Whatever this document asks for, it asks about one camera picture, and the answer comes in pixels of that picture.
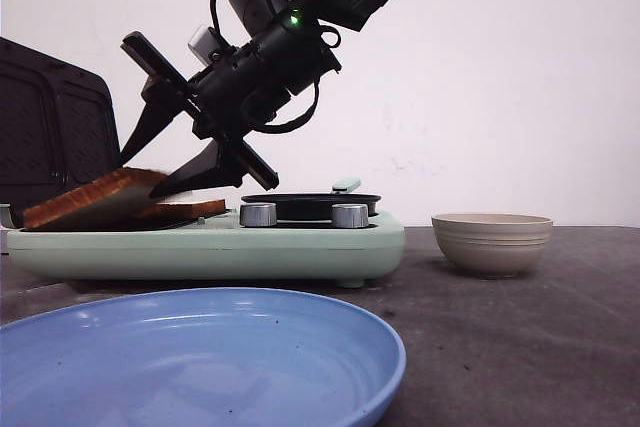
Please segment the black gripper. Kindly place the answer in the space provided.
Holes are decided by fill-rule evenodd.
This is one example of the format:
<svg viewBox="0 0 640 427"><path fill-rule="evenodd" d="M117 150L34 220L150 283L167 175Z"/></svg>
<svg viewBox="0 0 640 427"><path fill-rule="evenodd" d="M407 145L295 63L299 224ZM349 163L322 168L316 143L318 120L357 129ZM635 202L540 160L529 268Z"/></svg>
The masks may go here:
<svg viewBox="0 0 640 427"><path fill-rule="evenodd" d="M181 112L193 120L193 133L208 145L157 184L149 196L217 187L239 187L245 175L264 189L278 186L277 173L245 141L252 132L283 134L306 124L315 109L275 123L277 111L307 87L317 88L325 73L341 65L317 24L291 31L272 25L240 48L223 50L218 60L185 79L140 32L128 34L122 49L147 74L144 108L123 147L124 165L153 141Z"/></svg>

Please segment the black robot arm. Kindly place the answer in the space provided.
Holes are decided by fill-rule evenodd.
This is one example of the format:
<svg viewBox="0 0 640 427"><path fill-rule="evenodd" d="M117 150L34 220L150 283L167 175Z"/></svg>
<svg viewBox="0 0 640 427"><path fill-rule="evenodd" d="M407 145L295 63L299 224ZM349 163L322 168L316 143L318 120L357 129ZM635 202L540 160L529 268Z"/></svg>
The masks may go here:
<svg viewBox="0 0 640 427"><path fill-rule="evenodd" d="M190 190L241 185L253 177L263 188L279 183L277 173L246 143L250 132L284 134L305 125L306 111L285 123L277 111L321 77L341 66L326 33L358 31L388 0L229 0L249 41L231 45L218 26L203 28L190 41L203 69L183 77L140 32L128 34L123 50L146 72L145 106L121 158L131 160L180 113L193 121L206 148L152 190L155 198Z"/></svg>

